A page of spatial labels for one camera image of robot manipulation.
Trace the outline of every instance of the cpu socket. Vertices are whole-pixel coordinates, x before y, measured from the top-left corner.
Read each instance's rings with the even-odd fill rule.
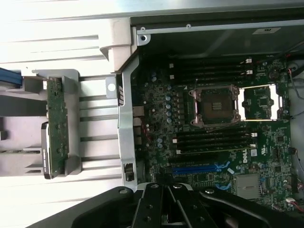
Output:
[[[189,91],[194,98],[197,127],[219,127],[240,121],[238,114],[239,89],[234,85],[199,87]]]

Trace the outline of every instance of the red wire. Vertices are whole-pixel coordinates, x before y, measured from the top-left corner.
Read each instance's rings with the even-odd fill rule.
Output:
[[[291,203],[292,205],[296,206],[296,208],[300,211],[300,212],[303,212],[304,213],[304,209],[299,207],[299,205],[296,203],[296,202],[292,202]]]

